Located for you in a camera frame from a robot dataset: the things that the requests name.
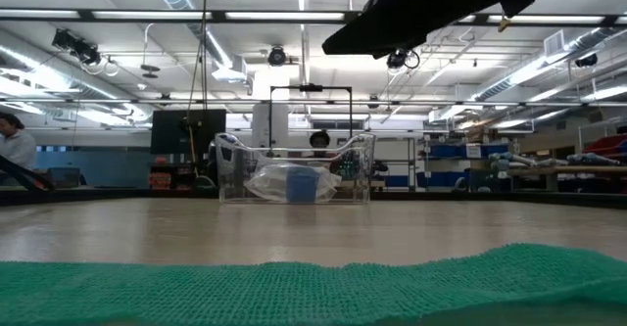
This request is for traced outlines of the blue bandage roll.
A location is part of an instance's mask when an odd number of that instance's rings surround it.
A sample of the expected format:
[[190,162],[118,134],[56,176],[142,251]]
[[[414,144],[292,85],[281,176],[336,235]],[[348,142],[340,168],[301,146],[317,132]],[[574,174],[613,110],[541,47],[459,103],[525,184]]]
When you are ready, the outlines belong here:
[[319,174],[312,167],[293,166],[287,171],[286,200],[290,204],[313,204]]

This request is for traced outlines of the clear plastic zip bag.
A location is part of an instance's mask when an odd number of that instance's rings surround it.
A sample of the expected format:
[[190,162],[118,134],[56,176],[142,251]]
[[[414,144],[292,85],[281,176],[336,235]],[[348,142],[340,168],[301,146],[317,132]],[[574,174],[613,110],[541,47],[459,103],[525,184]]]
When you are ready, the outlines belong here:
[[[257,197],[278,203],[290,204],[286,200],[287,171],[293,166],[307,166],[294,163],[268,164],[259,169],[245,183],[245,187]],[[316,200],[314,204],[329,202],[337,193],[342,177],[331,173],[325,167],[312,167],[319,174]]]

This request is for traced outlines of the green cohesive bandage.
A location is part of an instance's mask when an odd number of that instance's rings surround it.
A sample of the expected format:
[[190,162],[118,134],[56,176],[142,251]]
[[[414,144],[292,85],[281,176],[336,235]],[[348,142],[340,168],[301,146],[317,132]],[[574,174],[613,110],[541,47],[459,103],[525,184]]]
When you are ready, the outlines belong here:
[[0,262],[0,325],[8,326],[371,325],[569,300],[627,307],[627,262],[537,244],[416,265]]

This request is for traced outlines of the person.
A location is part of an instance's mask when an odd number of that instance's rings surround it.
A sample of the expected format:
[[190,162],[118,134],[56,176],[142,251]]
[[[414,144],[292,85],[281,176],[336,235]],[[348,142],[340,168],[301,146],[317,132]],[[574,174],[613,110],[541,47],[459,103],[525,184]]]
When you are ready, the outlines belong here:
[[331,154],[327,151],[330,144],[330,136],[326,131],[317,131],[309,138],[310,145],[313,149],[311,158],[329,158]]
[[0,155],[21,167],[34,169],[35,140],[12,114],[0,113]]

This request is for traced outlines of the blue storage bin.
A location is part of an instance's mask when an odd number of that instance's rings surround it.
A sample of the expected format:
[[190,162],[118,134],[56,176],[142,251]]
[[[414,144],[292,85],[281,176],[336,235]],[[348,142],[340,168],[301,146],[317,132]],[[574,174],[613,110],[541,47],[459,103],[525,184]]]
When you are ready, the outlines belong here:
[[492,154],[508,151],[508,145],[434,145],[430,147],[430,157],[485,159]]

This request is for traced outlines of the white pillar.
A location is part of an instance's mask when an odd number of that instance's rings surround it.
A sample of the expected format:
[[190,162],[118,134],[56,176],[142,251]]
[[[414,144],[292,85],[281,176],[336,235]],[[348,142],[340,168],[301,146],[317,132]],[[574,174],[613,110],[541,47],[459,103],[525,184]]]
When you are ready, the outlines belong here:
[[288,86],[289,83],[289,75],[281,68],[270,67],[255,72],[252,97],[260,102],[253,107],[251,126],[254,147],[288,146],[290,110],[281,101],[290,99],[290,90],[280,89],[280,86]]

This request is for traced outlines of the clear plastic bin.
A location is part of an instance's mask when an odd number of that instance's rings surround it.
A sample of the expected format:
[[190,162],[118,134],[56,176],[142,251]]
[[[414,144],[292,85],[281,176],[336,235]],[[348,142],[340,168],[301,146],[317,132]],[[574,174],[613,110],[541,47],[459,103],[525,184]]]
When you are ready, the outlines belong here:
[[268,164],[294,163],[325,167],[342,177],[336,195],[321,204],[366,204],[370,200],[375,143],[374,135],[359,134],[339,148],[327,149],[329,158],[319,159],[311,158],[312,148],[253,148],[233,134],[220,133],[215,139],[219,199],[224,204],[286,204],[257,197],[245,183]]

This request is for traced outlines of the black monitor panel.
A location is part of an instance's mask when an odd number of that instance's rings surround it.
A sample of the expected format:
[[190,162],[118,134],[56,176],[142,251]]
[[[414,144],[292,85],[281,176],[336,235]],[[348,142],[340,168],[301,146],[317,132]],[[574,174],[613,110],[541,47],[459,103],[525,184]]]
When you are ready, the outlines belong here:
[[202,156],[225,129],[226,110],[154,111],[150,152]]

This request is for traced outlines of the wooden workbench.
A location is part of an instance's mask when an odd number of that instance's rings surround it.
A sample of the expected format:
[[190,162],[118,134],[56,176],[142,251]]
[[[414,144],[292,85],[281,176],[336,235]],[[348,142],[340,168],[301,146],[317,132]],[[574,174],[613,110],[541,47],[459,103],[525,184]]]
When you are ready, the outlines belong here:
[[594,174],[609,179],[627,179],[627,166],[597,166],[597,165],[562,165],[562,166],[533,166],[509,169],[507,175],[512,178],[511,190],[514,190],[517,177],[545,176],[548,191],[558,190],[557,179],[560,174]]

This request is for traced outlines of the red storage bin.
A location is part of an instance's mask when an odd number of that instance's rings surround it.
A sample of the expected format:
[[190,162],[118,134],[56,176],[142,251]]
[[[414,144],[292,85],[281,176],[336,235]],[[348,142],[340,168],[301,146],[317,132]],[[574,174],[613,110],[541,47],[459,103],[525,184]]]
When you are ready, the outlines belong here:
[[608,158],[627,156],[627,134],[607,136],[587,146],[584,153]]

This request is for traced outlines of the dark laptop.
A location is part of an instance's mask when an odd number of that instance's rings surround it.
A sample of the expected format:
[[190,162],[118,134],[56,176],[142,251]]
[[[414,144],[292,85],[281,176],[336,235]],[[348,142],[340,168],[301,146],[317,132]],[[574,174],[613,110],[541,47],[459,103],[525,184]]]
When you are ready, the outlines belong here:
[[75,188],[81,185],[81,172],[77,167],[50,167],[46,171],[46,178],[61,189]]

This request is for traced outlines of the black diagonal strut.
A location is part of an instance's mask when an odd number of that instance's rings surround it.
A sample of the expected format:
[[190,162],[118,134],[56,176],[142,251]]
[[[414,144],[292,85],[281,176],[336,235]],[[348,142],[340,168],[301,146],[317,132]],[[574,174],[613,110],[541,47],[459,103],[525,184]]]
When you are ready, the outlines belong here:
[[11,162],[0,155],[0,178],[11,178],[27,191],[55,191],[54,184],[45,176]]

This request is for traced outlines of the black frame stand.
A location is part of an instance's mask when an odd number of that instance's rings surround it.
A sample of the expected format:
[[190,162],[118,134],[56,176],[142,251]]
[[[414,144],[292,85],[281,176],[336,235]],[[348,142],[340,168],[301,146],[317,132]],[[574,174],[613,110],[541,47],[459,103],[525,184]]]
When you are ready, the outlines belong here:
[[287,89],[287,90],[298,90],[300,92],[322,92],[324,90],[345,90],[349,94],[349,135],[353,136],[353,88],[351,86],[324,86],[321,84],[314,83],[306,83],[300,85],[285,85],[285,86],[274,86],[272,85],[269,90],[269,99],[268,103],[268,148],[271,150],[274,147],[274,139],[273,139],[273,124],[272,124],[272,116],[273,116],[273,92],[277,89]]

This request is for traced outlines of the silver ceiling air duct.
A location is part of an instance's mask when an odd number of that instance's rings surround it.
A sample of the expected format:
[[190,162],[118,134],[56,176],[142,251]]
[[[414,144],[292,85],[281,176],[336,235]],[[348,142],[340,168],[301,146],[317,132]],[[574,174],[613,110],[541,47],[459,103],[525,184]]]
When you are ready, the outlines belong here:
[[486,101],[539,76],[552,67],[579,59],[588,52],[595,51],[606,41],[625,33],[627,33],[627,27],[596,27],[564,42],[549,56],[536,54],[517,66],[508,69],[503,75],[480,84],[468,98],[468,101]]

